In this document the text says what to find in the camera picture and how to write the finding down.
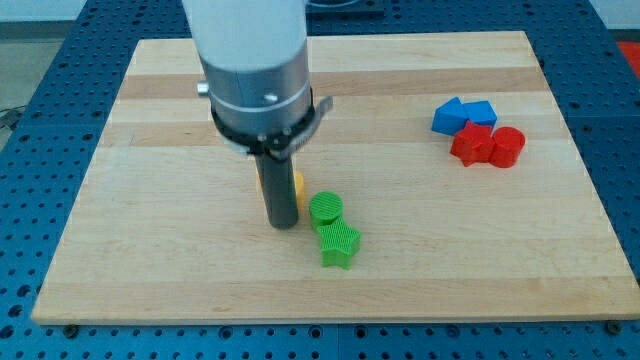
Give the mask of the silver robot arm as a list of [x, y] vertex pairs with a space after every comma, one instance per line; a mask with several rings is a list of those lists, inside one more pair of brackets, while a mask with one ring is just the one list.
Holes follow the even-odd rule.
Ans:
[[305, 0], [184, 0], [215, 120], [271, 135], [312, 106]]

